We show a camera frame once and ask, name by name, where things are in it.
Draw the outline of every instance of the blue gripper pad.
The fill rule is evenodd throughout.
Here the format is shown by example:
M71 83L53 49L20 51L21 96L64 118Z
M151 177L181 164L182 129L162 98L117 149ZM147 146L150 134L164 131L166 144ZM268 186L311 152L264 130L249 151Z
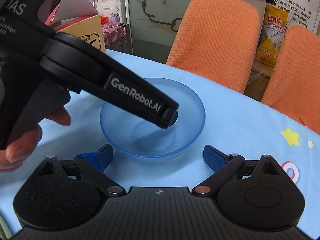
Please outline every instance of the blue gripper pad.
M80 153L77 157L84 158L98 171L104 172L112 161L113 148L110 144L107 144L96 152Z
M227 164L228 158L228 155L225 155L211 145L207 145L203 149L203 160L214 172L222 169Z

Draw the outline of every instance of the table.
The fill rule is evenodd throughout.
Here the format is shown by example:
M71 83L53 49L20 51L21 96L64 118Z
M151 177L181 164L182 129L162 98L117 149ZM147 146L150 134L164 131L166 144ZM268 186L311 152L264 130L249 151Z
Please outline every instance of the table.
M297 186L306 200L299 228L312 238L320 236L317 223L320 213L317 197L320 193L319 135L249 97L202 77L143 58L110 50L107 53L144 78L170 78L187 85L198 94L206 110L201 135L182 155L165 164L146 164L116 153L105 171L111 179L126 190L130 186L188 186L192 189L212 175L202 157L207 144L225 154L238 153L246 159L256 160L263 154L271 154L280 164L292 162L299 169ZM66 106L72 125L62 127L43 120L43 139L35 152L17 171L0 174L0 213L13 233L20 230L20 225L12 200L45 156L54 154L60 159L72 159L78 153L95 151L107 143L99 124L102 105L102 100L86 92L72 93Z

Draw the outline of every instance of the orange chair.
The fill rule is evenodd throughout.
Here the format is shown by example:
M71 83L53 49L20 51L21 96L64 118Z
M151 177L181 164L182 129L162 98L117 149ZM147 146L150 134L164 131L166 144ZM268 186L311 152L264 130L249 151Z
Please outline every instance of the orange chair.
M317 35L300 26L288 30L261 102L320 133L320 38Z
M246 2L192 0L166 64L244 93L260 30L260 14Z

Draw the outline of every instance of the finger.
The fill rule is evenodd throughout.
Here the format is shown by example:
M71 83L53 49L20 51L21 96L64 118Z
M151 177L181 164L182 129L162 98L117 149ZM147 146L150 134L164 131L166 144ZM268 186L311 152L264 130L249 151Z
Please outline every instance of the finger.
M26 159L35 150L42 137L42 129L37 125L25 132L18 140L12 142L6 149L6 157L10 163Z
M67 110L64 107L60 107L50 114L47 119L55 121L61 125L71 125L71 117L68 114Z
M15 171L16 169L20 168L22 166L22 163L14 168L10 168L10 169L0 169L0 173L3 172L10 172L10 171Z
M12 169L15 168L19 165L21 165L25 160L18 160L16 162L9 162L7 157L6 157L6 150L0 151L0 170L5 170L5 169Z

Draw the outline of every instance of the black gripper base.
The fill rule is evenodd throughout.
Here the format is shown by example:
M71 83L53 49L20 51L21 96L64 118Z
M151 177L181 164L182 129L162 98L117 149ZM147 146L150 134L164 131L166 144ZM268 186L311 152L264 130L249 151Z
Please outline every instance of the black gripper base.
M90 221L61 232L25 228L14 240L310 240L297 228L255 232L232 224L210 198L186 187L133 187Z

